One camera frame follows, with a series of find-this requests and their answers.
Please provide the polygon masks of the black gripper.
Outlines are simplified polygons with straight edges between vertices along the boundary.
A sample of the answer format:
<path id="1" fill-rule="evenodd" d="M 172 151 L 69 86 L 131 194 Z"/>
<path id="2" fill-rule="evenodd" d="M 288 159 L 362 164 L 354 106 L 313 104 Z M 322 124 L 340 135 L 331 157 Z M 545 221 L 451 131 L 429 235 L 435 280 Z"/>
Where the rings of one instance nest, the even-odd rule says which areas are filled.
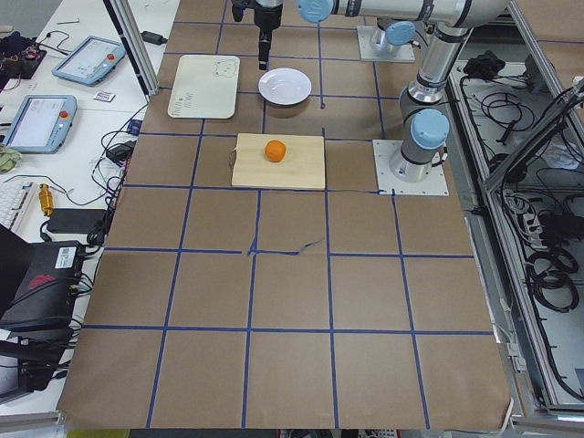
<path id="1" fill-rule="evenodd" d="M 272 31 L 279 28 L 283 0 L 232 0 L 232 15 L 236 23 L 243 21 L 245 10 L 254 11 L 254 23 L 260 29 L 258 37 L 258 68 L 267 70 L 272 45 Z"/>

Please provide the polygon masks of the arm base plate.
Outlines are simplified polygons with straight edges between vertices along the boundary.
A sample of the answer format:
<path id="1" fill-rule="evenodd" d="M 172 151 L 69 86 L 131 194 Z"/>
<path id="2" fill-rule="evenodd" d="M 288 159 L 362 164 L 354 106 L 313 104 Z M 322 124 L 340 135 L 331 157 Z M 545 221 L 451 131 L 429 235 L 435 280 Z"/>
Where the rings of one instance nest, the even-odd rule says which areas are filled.
<path id="1" fill-rule="evenodd" d="M 402 156 L 402 141 L 372 142 L 378 191 L 387 195 L 448 196 L 441 156 L 435 152 L 425 164 L 413 164 Z"/>
<path id="2" fill-rule="evenodd" d="M 401 21 L 382 29 L 358 26 L 360 59 L 371 62 L 413 63 L 412 49 L 416 29 L 413 22 Z"/>

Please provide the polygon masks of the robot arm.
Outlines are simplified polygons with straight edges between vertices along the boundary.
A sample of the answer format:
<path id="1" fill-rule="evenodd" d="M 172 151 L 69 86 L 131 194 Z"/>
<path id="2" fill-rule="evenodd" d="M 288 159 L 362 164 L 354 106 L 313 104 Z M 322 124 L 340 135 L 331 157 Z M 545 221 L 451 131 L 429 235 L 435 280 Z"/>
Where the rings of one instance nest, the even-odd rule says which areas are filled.
<path id="1" fill-rule="evenodd" d="M 400 108 L 404 134 L 401 147 L 389 158 L 391 173 L 407 183 L 426 178 L 432 160 L 443 147 L 450 122 L 436 106 L 454 62 L 478 26 L 497 18 L 507 1 L 298 1 L 300 16 L 320 23 L 331 15 L 371 16 L 397 22 L 424 22 L 434 25 L 416 79 L 403 90 Z"/>
<path id="2" fill-rule="evenodd" d="M 378 17 L 370 36 L 370 48 L 376 57 L 387 56 L 410 44 L 415 33 L 412 21 Z"/>

